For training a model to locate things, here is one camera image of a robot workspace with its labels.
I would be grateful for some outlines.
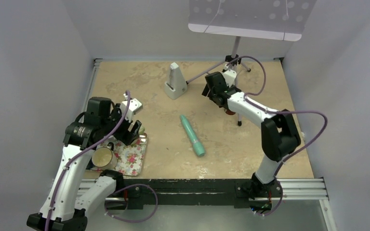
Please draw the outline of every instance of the white music stand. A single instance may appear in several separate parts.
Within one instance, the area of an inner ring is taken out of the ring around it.
[[[234,59],[241,37],[298,41],[317,0],[189,0],[188,28],[194,32],[236,36],[228,58],[191,81]],[[249,72],[251,69],[240,63]],[[241,126],[238,114],[238,125]]]

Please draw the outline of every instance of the gray wall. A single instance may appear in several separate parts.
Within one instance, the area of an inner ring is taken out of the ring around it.
[[[91,61],[60,0],[0,0],[0,230],[42,206]]]
[[[308,154],[339,230],[370,230],[370,1],[319,0],[284,67],[295,108],[329,118]],[[313,137],[322,118],[299,121]]]
[[[96,58],[125,60],[214,60],[232,52],[232,36],[188,29],[188,0],[64,0],[67,11]],[[239,54],[284,57],[291,42],[243,38]]]

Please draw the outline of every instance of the mug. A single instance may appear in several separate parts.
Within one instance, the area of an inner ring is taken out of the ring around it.
[[[107,147],[101,147],[94,151],[92,162],[94,166],[102,171],[114,169],[118,162],[117,157],[114,155],[114,144],[109,142]]]

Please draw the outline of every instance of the pink flower pattern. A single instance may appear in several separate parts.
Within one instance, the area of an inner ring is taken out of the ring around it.
[[[141,143],[138,140],[135,144],[126,146],[114,137],[110,137],[100,146],[105,147],[109,142],[114,143],[114,155],[118,159],[117,166],[114,169],[125,176],[138,176],[141,173],[147,141]],[[92,170],[100,171],[97,167],[92,168]]]

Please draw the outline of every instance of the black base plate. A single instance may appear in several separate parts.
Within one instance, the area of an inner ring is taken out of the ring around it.
[[[146,184],[155,190],[159,205],[231,205],[234,208],[249,208],[250,179],[124,179],[126,186]],[[279,185],[270,188],[273,197],[279,197],[276,190]],[[268,197],[268,192],[255,197]],[[128,209],[142,209],[144,205],[154,205],[155,197],[146,188],[128,190]]]

